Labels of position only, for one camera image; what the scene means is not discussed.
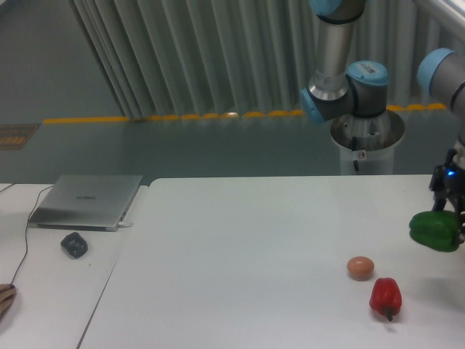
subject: laptop logo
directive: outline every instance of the laptop logo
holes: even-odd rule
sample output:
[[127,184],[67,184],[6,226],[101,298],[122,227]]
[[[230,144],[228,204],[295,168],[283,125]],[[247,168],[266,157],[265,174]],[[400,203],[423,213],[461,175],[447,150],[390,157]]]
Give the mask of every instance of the laptop logo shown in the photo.
[[77,196],[76,198],[78,200],[95,200],[97,197],[96,196]]

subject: pepper stem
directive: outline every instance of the pepper stem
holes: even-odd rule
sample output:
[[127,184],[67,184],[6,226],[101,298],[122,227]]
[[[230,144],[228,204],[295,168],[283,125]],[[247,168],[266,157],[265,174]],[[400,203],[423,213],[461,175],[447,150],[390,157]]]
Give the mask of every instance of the pepper stem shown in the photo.
[[389,311],[389,309],[384,309],[383,311],[384,315],[387,317],[387,319],[390,321],[392,321],[392,314],[391,312]]

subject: green bell pepper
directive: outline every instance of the green bell pepper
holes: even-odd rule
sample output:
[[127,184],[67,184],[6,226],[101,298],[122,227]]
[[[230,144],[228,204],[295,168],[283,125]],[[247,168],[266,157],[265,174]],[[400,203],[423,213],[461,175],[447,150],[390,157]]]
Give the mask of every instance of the green bell pepper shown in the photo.
[[453,252],[458,248],[459,224],[453,212],[420,212],[413,216],[409,226],[411,238],[419,244],[440,252]]

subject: label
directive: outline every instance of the label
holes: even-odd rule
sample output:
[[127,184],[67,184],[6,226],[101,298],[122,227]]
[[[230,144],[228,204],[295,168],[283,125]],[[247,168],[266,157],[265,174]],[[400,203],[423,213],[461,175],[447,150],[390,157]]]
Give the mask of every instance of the label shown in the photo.
[[366,151],[353,151],[352,160],[353,161],[365,161],[366,160]]
[[362,74],[376,74],[379,72],[379,70],[370,63],[358,63],[356,67]]

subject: finger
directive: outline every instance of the finger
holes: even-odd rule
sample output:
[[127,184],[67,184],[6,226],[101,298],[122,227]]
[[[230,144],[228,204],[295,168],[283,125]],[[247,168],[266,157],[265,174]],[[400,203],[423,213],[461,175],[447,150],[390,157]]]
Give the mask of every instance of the finger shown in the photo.
[[4,302],[0,303],[0,316],[2,316],[3,313],[7,311],[9,307],[12,306],[14,301],[15,297],[12,297],[9,300],[5,300]]
[[2,293],[0,293],[0,303],[7,300],[8,297],[10,296],[14,297],[15,295],[16,295],[16,289],[9,289],[7,291],[3,291]]
[[0,292],[3,292],[3,291],[6,291],[8,289],[11,289],[11,285],[10,284],[1,284],[0,285]]

